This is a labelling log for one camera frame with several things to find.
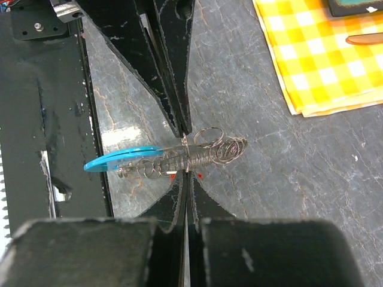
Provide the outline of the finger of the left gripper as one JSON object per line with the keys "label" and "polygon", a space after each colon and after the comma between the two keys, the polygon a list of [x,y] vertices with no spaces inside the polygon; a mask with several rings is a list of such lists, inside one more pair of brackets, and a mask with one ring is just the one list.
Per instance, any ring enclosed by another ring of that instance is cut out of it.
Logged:
{"label": "finger of the left gripper", "polygon": [[145,1],[156,64],[169,107],[163,107],[176,135],[192,132],[187,78],[195,1]]}

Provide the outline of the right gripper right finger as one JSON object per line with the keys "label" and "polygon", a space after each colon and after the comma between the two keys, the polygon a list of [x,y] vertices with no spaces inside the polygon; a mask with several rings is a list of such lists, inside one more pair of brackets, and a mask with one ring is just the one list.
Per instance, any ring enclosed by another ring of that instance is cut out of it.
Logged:
{"label": "right gripper right finger", "polygon": [[363,286],[348,242],[323,219],[238,219],[187,176],[192,286]]}

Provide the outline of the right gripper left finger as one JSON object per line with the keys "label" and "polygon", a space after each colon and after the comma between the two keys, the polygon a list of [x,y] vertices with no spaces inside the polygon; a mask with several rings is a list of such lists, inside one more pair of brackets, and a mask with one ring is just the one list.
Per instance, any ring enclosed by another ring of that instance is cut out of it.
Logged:
{"label": "right gripper left finger", "polygon": [[136,218],[22,225],[1,261],[2,286],[183,286],[187,174]]}

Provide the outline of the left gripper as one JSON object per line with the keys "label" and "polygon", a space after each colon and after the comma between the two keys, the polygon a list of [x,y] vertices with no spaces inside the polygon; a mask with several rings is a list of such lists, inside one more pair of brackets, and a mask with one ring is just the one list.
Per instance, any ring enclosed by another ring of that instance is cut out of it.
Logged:
{"label": "left gripper", "polygon": [[50,3],[63,23],[84,15],[93,23],[113,53],[155,98],[169,124],[163,110],[169,104],[151,43],[145,1],[50,0]]}

